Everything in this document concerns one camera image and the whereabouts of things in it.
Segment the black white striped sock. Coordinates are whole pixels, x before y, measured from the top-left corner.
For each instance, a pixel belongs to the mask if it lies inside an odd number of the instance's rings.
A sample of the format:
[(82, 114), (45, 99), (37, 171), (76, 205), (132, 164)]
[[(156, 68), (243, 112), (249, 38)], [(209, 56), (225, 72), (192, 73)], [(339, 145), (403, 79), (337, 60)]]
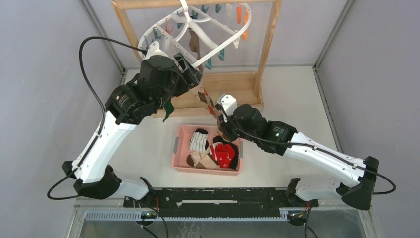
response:
[(206, 151), (209, 146), (208, 135), (209, 133), (206, 130), (202, 128), (196, 129), (190, 140), (189, 149), (200, 152)]

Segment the beige brown patch sock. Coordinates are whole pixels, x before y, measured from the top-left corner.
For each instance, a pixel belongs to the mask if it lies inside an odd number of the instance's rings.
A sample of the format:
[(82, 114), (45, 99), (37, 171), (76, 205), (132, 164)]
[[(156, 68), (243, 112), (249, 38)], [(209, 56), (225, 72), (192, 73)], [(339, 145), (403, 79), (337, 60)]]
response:
[(196, 169), (214, 170), (218, 167), (218, 162), (213, 159), (209, 150), (204, 152), (192, 152), (187, 156), (186, 162), (190, 167), (194, 167)]

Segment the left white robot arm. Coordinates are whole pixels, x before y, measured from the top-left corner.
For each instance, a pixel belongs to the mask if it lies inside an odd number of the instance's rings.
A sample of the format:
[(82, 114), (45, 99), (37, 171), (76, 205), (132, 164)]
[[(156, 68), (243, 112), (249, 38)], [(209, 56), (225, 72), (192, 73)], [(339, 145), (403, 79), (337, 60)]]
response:
[(202, 76), (180, 53), (174, 58), (154, 55), (142, 61), (140, 72), (112, 92), (105, 115), (80, 156), (62, 165), (75, 179), (77, 195), (102, 200), (119, 194), (136, 199), (144, 207), (152, 205), (155, 194), (151, 185), (143, 178), (118, 174), (109, 162), (145, 117), (197, 87)]

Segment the red christmas sock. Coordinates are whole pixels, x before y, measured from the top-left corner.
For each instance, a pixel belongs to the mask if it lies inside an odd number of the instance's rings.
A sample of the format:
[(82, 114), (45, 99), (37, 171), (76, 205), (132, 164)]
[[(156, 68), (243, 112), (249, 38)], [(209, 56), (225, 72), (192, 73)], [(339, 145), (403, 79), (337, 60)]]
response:
[(237, 166), (237, 153), (230, 144), (223, 144), (221, 142), (214, 143), (210, 147), (210, 154), (212, 160), (223, 169), (235, 169)]

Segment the dark green sock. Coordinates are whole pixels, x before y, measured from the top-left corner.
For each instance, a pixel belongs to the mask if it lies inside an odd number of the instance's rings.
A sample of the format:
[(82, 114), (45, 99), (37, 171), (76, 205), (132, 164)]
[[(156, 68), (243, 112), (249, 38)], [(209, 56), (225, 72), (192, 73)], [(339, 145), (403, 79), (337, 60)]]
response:
[(162, 120), (162, 122), (165, 122), (170, 115), (174, 112), (174, 106), (171, 102), (171, 99), (169, 99), (164, 105), (163, 105), (163, 109), (165, 110), (165, 116)]

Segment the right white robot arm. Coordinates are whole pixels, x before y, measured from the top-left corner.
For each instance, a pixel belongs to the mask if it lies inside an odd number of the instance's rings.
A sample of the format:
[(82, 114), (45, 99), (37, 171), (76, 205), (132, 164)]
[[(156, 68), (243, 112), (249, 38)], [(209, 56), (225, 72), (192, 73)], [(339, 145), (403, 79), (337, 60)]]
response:
[(248, 104), (229, 114), (224, 106), (216, 105), (222, 114), (219, 128), (229, 140), (237, 138), (253, 142), (261, 150), (306, 162), (332, 176), (305, 181), (291, 179), (286, 192), (287, 202), (300, 206), (304, 201), (340, 198), (359, 210), (369, 210), (378, 174), (379, 160), (348, 156), (325, 147), (302, 132), (281, 121), (267, 121), (260, 111)]

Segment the brown argyle sock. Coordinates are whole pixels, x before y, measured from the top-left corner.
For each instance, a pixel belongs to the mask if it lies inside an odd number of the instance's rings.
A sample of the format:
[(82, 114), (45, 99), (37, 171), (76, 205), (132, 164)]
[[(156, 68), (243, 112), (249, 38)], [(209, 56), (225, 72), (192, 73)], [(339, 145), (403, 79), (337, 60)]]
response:
[(203, 107), (217, 120), (216, 124), (217, 124), (218, 134), (223, 139), (228, 139), (221, 128), (220, 119), (223, 118), (222, 111), (216, 108), (214, 101), (212, 100), (208, 92), (205, 90), (205, 88), (202, 86), (202, 84), (198, 86), (197, 97), (199, 101), (202, 103)]

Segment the pink plastic basket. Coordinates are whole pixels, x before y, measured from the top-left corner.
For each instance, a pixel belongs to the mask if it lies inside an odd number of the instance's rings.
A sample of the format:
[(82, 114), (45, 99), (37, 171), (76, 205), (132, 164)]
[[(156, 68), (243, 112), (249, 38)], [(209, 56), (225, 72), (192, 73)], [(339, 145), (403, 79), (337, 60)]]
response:
[(172, 166), (179, 172), (237, 176), (242, 169), (242, 140), (227, 142), (216, 126), (179, 126)]

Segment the white round clip hanger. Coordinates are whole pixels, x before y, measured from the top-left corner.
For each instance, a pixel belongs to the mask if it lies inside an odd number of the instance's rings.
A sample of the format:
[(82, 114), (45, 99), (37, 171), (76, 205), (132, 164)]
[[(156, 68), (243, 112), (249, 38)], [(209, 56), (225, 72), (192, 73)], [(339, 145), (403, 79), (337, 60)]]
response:
[[(220, 61), (224, 61), (225, 49), (238, 49), (240, 41), (246, 39), (252, 21), (252, 11), (247, 3), (238, 3), (236, 21), (240, 28), (235, 29), (209, 15), (206, 6), (197, 9), (202, 14), (191, 8), (188, 11), (177, 9), (150, 26), (140, 37), (143, 43), (136, 47), (139, 58), (144, 60), (149, 45), (158, 41), (160, 49), (167, 53), (169, 58), (172, 59), (175, 54), (181, 53), (194, 68), (205, 66), (212, 69), (212, 57), (216, 56)], [(189, 48), (189, 28), (200, 39), (200, 60), (197, 60), (197, 54)]]

